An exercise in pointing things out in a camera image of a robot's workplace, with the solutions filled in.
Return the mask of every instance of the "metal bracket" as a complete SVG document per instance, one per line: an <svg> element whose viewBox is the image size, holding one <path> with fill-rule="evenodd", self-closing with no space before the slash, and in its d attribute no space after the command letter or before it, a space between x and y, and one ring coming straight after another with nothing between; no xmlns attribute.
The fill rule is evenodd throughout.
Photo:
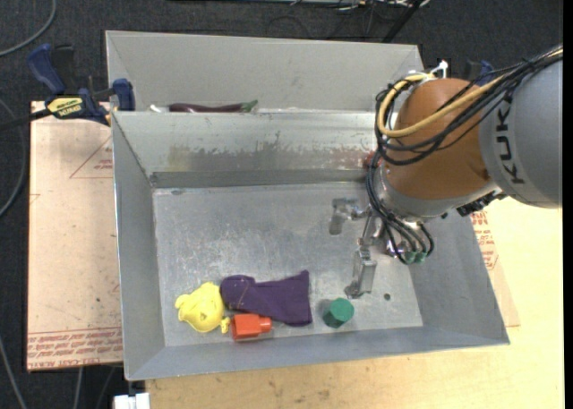
<svg viewBox="0 0 573 409"><path fill-rule="evenodd" d="M358 298L372 292L377 262L370 257L370 251L361 247L354 254L352 282L345 288L346 296Z"/></svg>

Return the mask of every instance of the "blue clamp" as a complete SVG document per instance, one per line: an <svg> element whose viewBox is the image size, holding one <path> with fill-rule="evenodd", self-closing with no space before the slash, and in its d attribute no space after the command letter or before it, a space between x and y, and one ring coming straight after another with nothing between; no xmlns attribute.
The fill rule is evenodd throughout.
<svg viewBox="0 0 573 409"><path fill-rule="evenodd" d="M60 59L64 58L63 66L69 72L73 69L73 64L69 64L73 59L73 52L70 54L68 49L65 53L66 55L59 57ZM119 101L117 109L122 111L135 110L133 88L128 80L115 80L110 89L95 93L91 93L86 88L68 89L65 80L62 80L54 67L52 54L54 52L49 44L40 45L28 55L26 63L34 77L50 89L51 95L44 104L46 109L56 118L82 118L109 125L109 111L99 104L99 100L113 95L116 95Z"/></svg>

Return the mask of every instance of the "cardboard sheet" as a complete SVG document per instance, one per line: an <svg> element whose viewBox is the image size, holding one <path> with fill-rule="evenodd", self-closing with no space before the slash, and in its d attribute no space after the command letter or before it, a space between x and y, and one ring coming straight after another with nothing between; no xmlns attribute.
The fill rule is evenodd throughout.
<svg viewBox="0 0 573 409"><path fill-rule="evenodd" d="M120 362L111 130L48 117L30 139L27 369Z"/></svg>

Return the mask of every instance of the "yellow cable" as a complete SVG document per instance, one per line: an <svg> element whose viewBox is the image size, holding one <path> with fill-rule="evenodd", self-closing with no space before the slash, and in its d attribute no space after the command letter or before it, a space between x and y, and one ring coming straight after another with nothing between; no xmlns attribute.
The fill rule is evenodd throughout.
<svg viewBox="0 0 573 409"><path fill-rule="evenodd" d="M387 131L387 129L384 128L384 115L386 114L386 109L388 108L388 106L390 105L392 100L394 100L394 98L396 98L396 95L398 94L398 92L402 88L404 88L406 85L412 84L412 81L417 82L417 81L422 81L422 80L426 80L429 78L433 78L433 77L427 73L416 73L414 75L406 76L405 78L403 78L402 80L400 80L396 84L394 84L394 86L392 86L392 88L388 91L388 94L386 94L386 97L384 98L384 100L382 100L381 108L378 112L378 121L376 122L376 124L378 125L378 128L381 130L381 132L382 132L382 130Z"/></svg>
<svg viewBox="0 0 573 409"><path fill-rule="evenodd" d="M420 75L412 75L412 77L406 77L407 80L413 81L414 78L413 77L419 77ZM388 108L388 106L390 105L391 101L393 100L394 96L397 94L397 91L392 92L392 90L388 93L388 96L386 96L384 98L384 100L381 103L381 108L380 108L380 112L378 114L378 121L377 121L377 125L378 125L378 129L380 130L381 133L383 133L384 135L390 137L390 138L394 138L394 139L398 139L400 137L406 137L407 135L411 135L414 132L419 131L420 129L422 129L423 127L427 126L428 124L433 123L434 121L442 118L444 115L447 115L448 113L454 111L457 108L460 108L461 106L463 106L464 104L466 104L468 101L473 100L474 98L478 98L479 96L481 96L482 94L486 93L488 90L490 90L493 86L495 86L499 81L503 80L504 76L498 77L495 80L490 81L489 83L483 85L482 87L480 87L479 89L475 89L472 92L465 94L464 96L462 96L461 98L455 100L454 102L452 102L451 105L442 108L442 110L440 110L439 112L433 113L430 116L428 116L427 118L424 118L422 121L419 121L416 124L412 124L411 126L405 127L403 129L396 129L396 130L390 130L387 129L386 127L384 127L383 125L383 116L386 113L386 109ZM396 88L398 88L398 90L400 90L401 88L403 88L405 85L407 84L407 81L404 82L404 84L402 85L397 85Z"/></svg>
<svg viewBox="0 0 573 409"><path fill-rule="evenodd" d="M559 55L562 53L563 53L563 47L552 52L550 55L548 55L548 57L553 57L555 55ZM465 105L467 102L482 96L482 94L485 94L487 91L489 91L492 87L494 87L498 82L503 80L505 77L506 77L505 74L501 75L500 77L496 78L495 80L492 80L487 84L484 84L480 88L475 89L472 92L469 92L468 94L465 94L464 96L462 96L462 97L458 98L457 100L455 100L454 102L452 102L447 107L442 108L442 110L440 110L439 112L436 112L436 113L428 116L427 118L424 118L422 121L419 121L416 124L412 124L411 126L404 127L402 129L391 130L391 129L384 127L384 115L386 114L386 110L388 109L388 106L391 104L391 102L394 100L394 98L396 98L396 95L398 94L398 92L402 88L404 88L406 85L412 84L412 81L417 82L417 81L422 81L422 80L426 80L429 78L433 78L433 75L431 73L416 73L413 75L406 76L402 80L398 81L390 89L390 91L388 92L386 97L382 100L381 107L380 107L380 110L378 113L378 120L376 121L376 124L378 125L378 129L380 130L380 132L382 134L390 137L390 138L398 139L400 137L406 137L407 135L411 135L414 132L417 132L420 129L422 129L423 127L427 126L428 124L431 124L434 121L442 118L443 116L454 111L455 109L460 108L461 106Z"/></svg>

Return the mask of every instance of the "orange object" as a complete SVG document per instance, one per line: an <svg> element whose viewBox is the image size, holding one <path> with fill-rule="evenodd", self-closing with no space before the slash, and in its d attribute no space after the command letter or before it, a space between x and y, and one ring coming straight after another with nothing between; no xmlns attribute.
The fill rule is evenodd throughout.
<svg viewBox="0 0 573 409"><path fill-rule="evenodd" d="M238 313L231 319L231 335L235 341L258 337L271 328L272 320L256 313Z"/></svg>

